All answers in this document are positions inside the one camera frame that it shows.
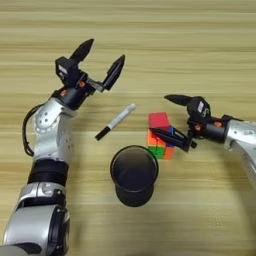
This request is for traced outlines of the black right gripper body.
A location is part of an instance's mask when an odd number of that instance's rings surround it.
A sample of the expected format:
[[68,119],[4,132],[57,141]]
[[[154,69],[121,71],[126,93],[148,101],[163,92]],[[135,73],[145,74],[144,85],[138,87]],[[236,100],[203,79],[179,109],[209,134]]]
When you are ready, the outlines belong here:
[[227,118],[211,117],[201,122],[189,118],[187,124],[189,127],[188,136],[192,139],[191,147],[193,149],[197,147],[197,143],[193,141],[194,138],[208,139],[223,144],[228,122],[229,119]]

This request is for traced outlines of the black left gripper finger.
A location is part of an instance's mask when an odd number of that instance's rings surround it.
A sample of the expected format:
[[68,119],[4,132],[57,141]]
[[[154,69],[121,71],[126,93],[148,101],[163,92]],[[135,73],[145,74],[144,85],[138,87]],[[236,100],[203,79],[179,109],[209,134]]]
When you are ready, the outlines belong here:
[[89,54],[91,47],[93,45],[94,40],[93,39],[89,39],[84,41],[82,44],[80,44],[78,46],[78,48],[72,53],[72,55],[70,56],[71,59],[77,61],[77,62],[81,62],[83,61],[86,56]]
[[125,56],[120,56],[107,71],[107,76],[102,82],[104,90],[110,90],[119,78],[125,62]]

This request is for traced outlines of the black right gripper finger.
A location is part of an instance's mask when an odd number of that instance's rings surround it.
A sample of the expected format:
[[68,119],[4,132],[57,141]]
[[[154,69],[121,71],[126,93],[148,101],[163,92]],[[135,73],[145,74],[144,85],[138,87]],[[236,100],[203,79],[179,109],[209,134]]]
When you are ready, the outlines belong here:
[[185,152],[189,150],[189,141],[187,136],[178,131],[170,133],[159,128],[151,128],[150,131],[167,144],[179,147]]
[[181,106],[187,106],[189,104],[189,102],[191,101],[190,96],[179,95],[179,94],[166,95],[165,99],[167,99],[167,100],[169,100],[172,103],[175,103],[177,105],[181,105]]

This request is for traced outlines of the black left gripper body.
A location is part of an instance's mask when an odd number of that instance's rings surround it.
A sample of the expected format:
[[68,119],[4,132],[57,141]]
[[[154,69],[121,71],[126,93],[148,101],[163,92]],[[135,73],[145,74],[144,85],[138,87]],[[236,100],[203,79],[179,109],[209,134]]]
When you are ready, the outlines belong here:
[[60,89],[55,90],[52,96],[58,99],[65,107],[71,110],[78,110],[85,99],[93,95],[95,91],[103,91],[103,84],[94,80],[81,80],[77,84],[64,84]]

